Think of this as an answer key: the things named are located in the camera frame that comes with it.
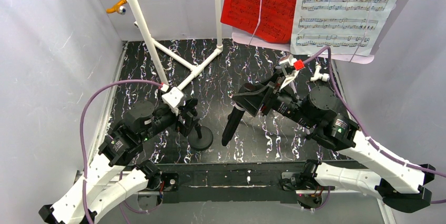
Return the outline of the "black microphone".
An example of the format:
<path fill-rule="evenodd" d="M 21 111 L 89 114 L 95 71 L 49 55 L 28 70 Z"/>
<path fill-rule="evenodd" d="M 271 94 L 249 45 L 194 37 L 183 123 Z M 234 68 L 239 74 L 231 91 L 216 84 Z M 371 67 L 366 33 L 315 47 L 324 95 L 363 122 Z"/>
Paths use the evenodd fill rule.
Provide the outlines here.
<path fill-rule="evenodd" d="M 232 100 L 235 102 L 232 112 L 228 115 L 228 122 L 222 133 L 221 143 L 223 146 L 227 146 L 232 140 L 238 125 L 245 112 L 252 116 L 255 116 L 258 112 L 258 108 L 255 106 L 255 94 L 252 94 L 257 90 L 257 87 L 251 83 L 245 83 L 239 92 L 233 94 Z"/>

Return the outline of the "red sheet music book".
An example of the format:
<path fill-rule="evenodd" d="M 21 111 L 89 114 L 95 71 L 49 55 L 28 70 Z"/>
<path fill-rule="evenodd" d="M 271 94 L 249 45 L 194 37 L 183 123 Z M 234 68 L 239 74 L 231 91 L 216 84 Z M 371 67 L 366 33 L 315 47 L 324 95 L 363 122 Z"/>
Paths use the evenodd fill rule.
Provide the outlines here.
<path fill-rule="evenodd" d="M 291 40 L 296 0 L 224 0 L 220 21 L 268 43 Z"/>

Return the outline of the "white sheet music page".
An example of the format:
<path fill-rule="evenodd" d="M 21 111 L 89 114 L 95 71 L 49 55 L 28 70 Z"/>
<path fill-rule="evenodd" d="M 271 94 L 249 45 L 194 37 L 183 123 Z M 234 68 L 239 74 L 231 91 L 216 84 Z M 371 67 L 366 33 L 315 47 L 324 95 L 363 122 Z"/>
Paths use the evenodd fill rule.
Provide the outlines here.
<path fill-rule="evenodd" d="M 370 56 L 397 0 L 296 0 L 290 51 Z"/>

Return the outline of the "lilac perforated music stand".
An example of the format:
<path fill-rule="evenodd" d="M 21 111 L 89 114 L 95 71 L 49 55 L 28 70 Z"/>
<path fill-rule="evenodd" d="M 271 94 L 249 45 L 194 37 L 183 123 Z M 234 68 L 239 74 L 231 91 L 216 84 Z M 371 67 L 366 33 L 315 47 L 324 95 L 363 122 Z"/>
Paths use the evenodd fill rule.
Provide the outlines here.
<path fill-rule="evenodd" d="M 387 18 L 387 21 L 386 21 L 382 31 L 380 32 L 380 34 L 377 38 L 377 41 L 374 44 L 374 46 L 368 56 L 360 56 L 359 54 L 356 54 L 353 57 L 353 59 L 350 59 L 350 56 L 347 54 L 334 54 L 333 53 L 332 58 L 335 60 L 349 61 L 351 63 L 363 64 L 363 65 L 371 63 L 376 57 L 376 53 L 378 52 L 378 50 L 380 48 L 381 42 L 384 41 L 386 34 L 391 29 L 392 25 L 395 23 L 395 21 L 401 14 L 404 7 L 407 5 L 408 1 L 409 0 L 397 0 L 396 1 L 393 10 L 391 11 L 389 17 Z M 253 41 L 250 42 L 249 40 L 251 38 L 251 34 L 248 32 L 245 32 L 243 30 L 237 29 L 237 28 L 232 29 L 231 38 L 235 42 L 244 44 L 244 45 L 250 44 L 253 46 L 277 49 L 277 50 L 282 50 L 282 51 L 286 51 L 286 52 L 290 51 L 290 43 L 286 43 L 286 44 L 268 43 L 265 40 L 260 39 L 258 37 L 254 37 Z"/>

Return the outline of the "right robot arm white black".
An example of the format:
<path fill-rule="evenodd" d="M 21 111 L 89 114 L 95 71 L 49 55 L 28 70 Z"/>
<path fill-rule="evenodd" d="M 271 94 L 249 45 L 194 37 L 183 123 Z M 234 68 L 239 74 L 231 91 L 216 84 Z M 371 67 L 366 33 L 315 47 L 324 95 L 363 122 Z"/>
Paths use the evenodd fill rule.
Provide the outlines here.
<path fill-rule="evenodd" d="M 308 160 L 300 173 L 280 180 L 285 189 L 340 187 L 374 196 L 405 213 L 432 204 L 432 192 L 425 187 L 434 179 L 429 165 L 412 164 L 374 143 L 342 113 L 343 103 L 330 88 L 317 86 L 298 99 L 280 89 L 279 83 L 246 83 L 232 99 L 235 105 L 222 136 L 223 145 L 232 139 L 244 113 L 266 115 L 274 110 L 308 129 L 308 138 L 317 144 L 364 165 L 364 170 L 357 170 Z"/>

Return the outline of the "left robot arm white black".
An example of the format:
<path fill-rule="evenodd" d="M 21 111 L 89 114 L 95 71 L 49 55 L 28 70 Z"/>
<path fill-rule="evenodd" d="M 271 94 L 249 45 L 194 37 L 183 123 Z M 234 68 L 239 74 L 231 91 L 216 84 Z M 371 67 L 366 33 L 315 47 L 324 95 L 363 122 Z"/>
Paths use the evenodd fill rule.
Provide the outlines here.
<path fill-rule="evenodd" d="M 105 213 L 130 195 L 143 189 L 157 189 L 162 172 L 149 159 L 141 161 L 122 180 L 107 187 L 143 151 L 143 144 L 169 127 L 187 137 L 195 133 L 202 137 L 196 106 L 191 98 L 178 108 L 169 105 L 155 107 L 149 101 L 138 101 L 115 123 L 108 139 L 88 164 L 84 174 L 57 202 L 43 205 L 39 215 L 45 223 L 95 223 Z"/>

